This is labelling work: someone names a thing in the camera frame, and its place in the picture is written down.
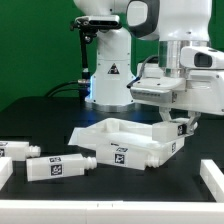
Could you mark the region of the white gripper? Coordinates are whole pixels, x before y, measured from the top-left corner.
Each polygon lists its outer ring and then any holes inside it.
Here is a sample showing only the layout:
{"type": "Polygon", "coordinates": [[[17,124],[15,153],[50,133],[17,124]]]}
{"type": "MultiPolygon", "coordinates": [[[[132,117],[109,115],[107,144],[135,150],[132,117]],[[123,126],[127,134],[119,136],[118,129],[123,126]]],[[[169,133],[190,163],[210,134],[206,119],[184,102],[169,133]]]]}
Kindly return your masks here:
{"type": "Polygon", "coordinates": [[[130,92],[138,103],[166,107],[159,109],[163,121],[172,120],[170,108],[189,111],[188,135],[194,133],[201,113],[224,115],[224,70],[191,70],[187,78],[171,78],[156,64],[147,64],[130,92]]]}

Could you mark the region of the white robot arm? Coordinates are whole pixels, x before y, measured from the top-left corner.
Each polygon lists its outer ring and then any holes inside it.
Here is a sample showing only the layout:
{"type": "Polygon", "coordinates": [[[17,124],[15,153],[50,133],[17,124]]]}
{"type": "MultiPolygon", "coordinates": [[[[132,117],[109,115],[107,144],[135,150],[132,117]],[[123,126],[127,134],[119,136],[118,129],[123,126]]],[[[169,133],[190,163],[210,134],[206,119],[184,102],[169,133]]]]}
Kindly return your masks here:
{"type": "Polygon", "coordinates": [[[134,103],[224,115],[224,53],[211,47],[212,0],[73,0],[85,42],[97,40],[88,106],[134,103]]]}

